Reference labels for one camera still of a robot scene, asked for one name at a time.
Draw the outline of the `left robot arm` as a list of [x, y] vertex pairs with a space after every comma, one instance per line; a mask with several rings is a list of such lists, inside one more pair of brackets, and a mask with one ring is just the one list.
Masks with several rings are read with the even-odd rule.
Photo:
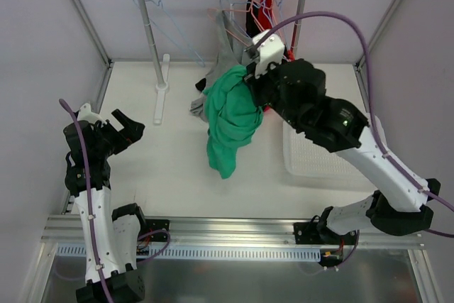
[[86, 250], [85, 285], [75, 293], [78, 302], [140, 302], [145, 297], [136, 246], [148, 224], [135, 203], [111, 208], [108, 163], [110, 156], [138, 142], [145, 126], [118, 109], [112, 115], [121, 130], [84, 104], [75, 114], [77, 122], [63, 130], [70, 148], [65, 186], [79, 211]]

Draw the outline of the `green tank top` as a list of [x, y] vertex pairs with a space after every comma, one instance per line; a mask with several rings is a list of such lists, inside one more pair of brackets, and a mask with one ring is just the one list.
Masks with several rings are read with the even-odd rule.
[[235, 65], [204, 90], [209, 125], [206, 154], [209, 167], [223, 180], [235, 171], [238, 149], [252, 142], [264, 116], [244, 82], [246, 75], [245, 66]]

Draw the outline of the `grey tank top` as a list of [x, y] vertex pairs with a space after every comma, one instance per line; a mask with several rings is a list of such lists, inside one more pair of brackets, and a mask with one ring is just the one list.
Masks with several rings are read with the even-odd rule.
[[236, 65], [246, 66], [248, 63], [249, 58], [245, 54], [245, 49], [240, 48], [236, 44], [226, 43], [225, 41], [218, 42], [218, 52], [214, 65], [205, 77], [196, 83], [196, 88], [201, 92], [201, 95], [198, 99], [191, 102], [189, 110], [191, 115], [207, 123], [205, 103], [208, 90], [232, 67]]

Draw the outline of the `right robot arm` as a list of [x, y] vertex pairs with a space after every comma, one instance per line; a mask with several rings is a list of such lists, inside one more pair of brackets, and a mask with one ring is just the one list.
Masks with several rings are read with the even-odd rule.
[[263, 71], [252, 62], [246, 70], [244, 81], [255, 104], [273, 109], [297, 133], [346, 160], [376, 188], [362, 201], [325, 208], [314, 227], [322, 242], [337, 243], [351, 231], [369, 227], [391, 236], [430, 229], [433, 210], [427, 202], [439, 193], [440, 182], [407, 179], [405, 166], [379, 149], [371, 119], [351, 102], [326, 95], [322, 70], [303, 59], [271, 62]]

